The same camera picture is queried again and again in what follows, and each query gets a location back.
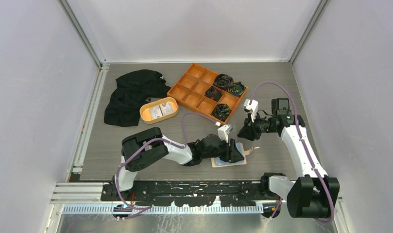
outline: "wooden work surface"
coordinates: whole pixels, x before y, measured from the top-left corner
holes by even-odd
[[[255,87],[263,81],[278,82],[283,85],[294,98],[298,113],[303,117],[310,142],[308,120],[305,115],[298,86],[296,85],[292,67],[289,63],[200,63],[202,66],[218,73],[230,75],[236,81],[242,81],[249,87],[246,98],[250,98]],[[110,95],[116,89],[115,79],[119,76],[139,69],[151,69],[163,74],[167,84],[172,86],[186,71],[191,63],[168,64],[112,64],[107,73],[101,100],[90,136],[81,180],[109,180],[115,174],[120,163],[121,141],[127,136],[142,130],[159,127],[162,133],[177,142],[183,143],[181,118],[190,111],[179,107],[178,114],[173,118],[163,120],[153,125],[147,125],[141,120],[138,126],[118,127],[106,125],[103,122],[104,110],[109,103]],[[273,85],[262,86],[255,94],[259,109],[271,111],[271,99],[284,98],[285,93]],[[230,138],[242,142],[247,150],[250,147],[260,147],[247,156],[247,164],[213,168],[210,159],[192,167],[181,166],[174,161],[161,159],[148,168],[140,171],[137,180],[258,180],[264,172],[282,172],[291,179],[296,179],[295,170],[288,149],[277,133],[263,133],[260,140],[251,142],[237,138],[237,133],[247,117],[243,110],[243,101],[228,122],[234,127]],[[186,132],[189,141],[206,137],[209,133],[217,133],[217,127],[200,116],[186,116]]]

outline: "orange tray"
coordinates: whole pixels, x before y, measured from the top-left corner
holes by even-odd
[[[245,96],[248,87],[245,86],[245,90],[240,97],[234,96],[231,93],[221,90],[213,85],[217,75],[219,75],[219,73],[194,63],[169,90],[168,96],[175,98],[178,104],[191,111],[202,113],[222,124],[226,124],[235,112],[236,108],[239,106],[240,101]],[[205,96],[205,92],[211,86],[219,90],[222,94],[222,97],[218,102]],[[231,109],[231,113],[225,121],[221,121],[212,115],[213,109],[220,103],[226,103]]]

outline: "black cloth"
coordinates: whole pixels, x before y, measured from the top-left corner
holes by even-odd
[[[171,87],[161,73],[142,69],[127,73],[116,79],[117,88],[112,93],[105,109],[104,122],[122,127],[139,123],[139,109],[148,103],[147,99],[165,98]]]

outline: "white wall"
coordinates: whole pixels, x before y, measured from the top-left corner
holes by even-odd
[[[69,0],[108,62],[289,60],[318,2]]]
[[[331,1],[294,70],[352,232],[393,232],[393,0]]]
[[[0,0],[0,233],[46,227],[96,73],[56,0]]]

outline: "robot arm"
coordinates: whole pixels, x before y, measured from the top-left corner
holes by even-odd
[[[176,161],[183,166],[195,166],[205,158],[214,157],[230,163],[243,160],[244,157],[237,150],[235,140],[228,138],[231,130],[230,125],[223,125],[218,128],[218,135],[210,134],[202,140],[187,144],[168,139],[158,127],[125,138],[122,141],[121,163],[125,163],[147,141],[158,137],[166,140],[151,143],[120,170],[117,181],[120,191],[130,190],[137,173],[162,158]]]
[[[261,118],[257,113],[257,101],[253,100],[251,103],[247,100],[244,105],[249,113],[238,137],[254,141],[260,139],[262,133],[278,133],[288,148],[298,176],[298,179],[292,182],[281,173],[265,173],[263,177],[267,186],[265,192],[275,193],[285,199],[292,217],[329,217],[327,196],[314,169],[318,169],[323,177],[334,204],[339,193],[339,182],[336,178],[328,177],[318,162],[310,146],[305,123],[300,116],[298,116],[298,123],[302,138],[299,138],[295,119],[289,108],[289,100],[272,100],[272,116],[268,118]],[[314,161],[314,167],[308,159],[302,140]]]

